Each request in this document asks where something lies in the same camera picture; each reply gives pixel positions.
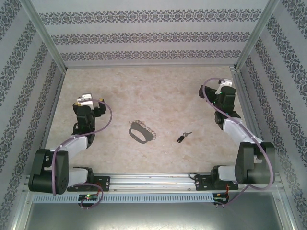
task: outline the purple cable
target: purple cable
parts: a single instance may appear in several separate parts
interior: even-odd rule
[[[102,102],[102,101],[97,100],[97,99],[84,100],[84,101],[82,101],[82,102],[99,102],[99,103],[101,103],[101,104],[104,104],[104,105],[109,109],[109,111],[110,111],[110,119],[109,119],[108,123],[107,123],[103,128],[101,128],[101,129],[99,129],[99,130],[97,130],[97,131],[93,131],[93,132],[89,132],[89,133],[85,133],[85,134],[80,134],[80,135],[76,135],[76,136],[74,136],[74,137],[71,137],[71,138],[67,139],[66,141],[64,141],[62,144],[60,144],[60,145],[56,148],[56,150],[55,150],[54,153],[53,153],[52,164],[51,164],[51,165],[52,165],[52,170],[51,170],[52,194],[53,194],[54,196],[56,195],[55,166],[56,166],[56,154],[57,154],[58,150],[59,150],[63,145],[65,145],[66,143],[70,142],[71,140],[73,140],[73,139],[75,139],[75,138],[84,137],[84,136],[87,136],[87,135],[90,135],[90,134],[94,134],[94,133],[101,132],[102,130],[104,130],[105,128],[107,128],[107,127],[109,126],[109,124],[111,123],[111,121],[112,121],[112,117],[113,117],[112,109],[111,109],[111,107],[110,107],[107,103]],[[87,183],[85,183],[85,184],[78,184],[78,185],[80,185],[80,186],[81,186],[81,185],[91,185],[91,186],[95,186],[95,187],[98,187],[99,189],[101,189],[101,192],[103,192],[103,191],[102,191],[102,188],[101,188],[100,186],[96,185],[96,184],[87,184]]]
[[[102,198],[103,198],[103,196],[104,196],[104,191],[102,190],[102,187],[100,187],[100,186],[97,185],[97,184],[91,184],[91,183],[75,184],[75,186],[83,186],[83,185],[95,186],[95,187],[98,188],[98,191],[99,191],[99,190],[101,191],[101,197],[99,198],[99,200],[98,200],[96,203],[94,203],[92,206],[86,207],[86,209],[94,208],[95,206],[97,206],[98,204],[100,204],[100,202],[102,201]],[[81,203],[80,203],[81,208],[84,208],[84,206],[82,206],[84,200],[86,200],[86,199],[83,199],[83,200],[81,201]]]
[[[222,78],[210,78],[208,79],[207,81],[205,81],[205,83],[203,84],[202,86],[202,93],[203,95],[205,96],[207,102],[209,103],[209,105],[215,109],[217,112],[223,114],[224,116],[226,116],[227,118],[229,118],[229,120],[235,122],[237,125],[239,125],[247,134],[248,136],[251,138],[252,141],[254,141],[256,143],[256,145],[258,146],[258,148],[260,149],[260,152],[263,154],[267,164],[268,164],[268,167],[269,167],[269,171],[270,171],[270,181],[269,181],[269,184],[263,188],[259,188],[259,187],[256,187],[256,186],[253,186],[251,184],[248,184],[237,196],[235,196],[235,198],[233,198],[230,202],[228,202],[226,205],[229,205],[230,203],[232,203],[234,200],[236,200],[246,189],[248,189],[248,187],[251,187],[253,189],[257,189],[257,190],[266,190],[268,188],[270,188],[273,184],[273,179],[274,179],[274,174],[273,174],[273,168],[272,168],[272,164],[270,162],[270,159],[268,157],[268,155],[266,154],[266,152],[264,151],[264,149],[262,148],[262,146],[260,145],[260,143],[258,143],[256,141],[256,139],[253,137],[254,135],[249,131],[247,130],[244,125],[242,125],[241,123],[239,123],[237,120],[233,119],[231,116],[229,116],[228,114],[224,113],[222,110],[216,108],[213,103],[211,103],[208,99],[208,96],[206,95],[206,92],[205,92],[205,86],[206,84],[209,82],[209,81],[212,81],[212,80],[219,80],[219,81],[222,81],[224,82],[224,79]]]

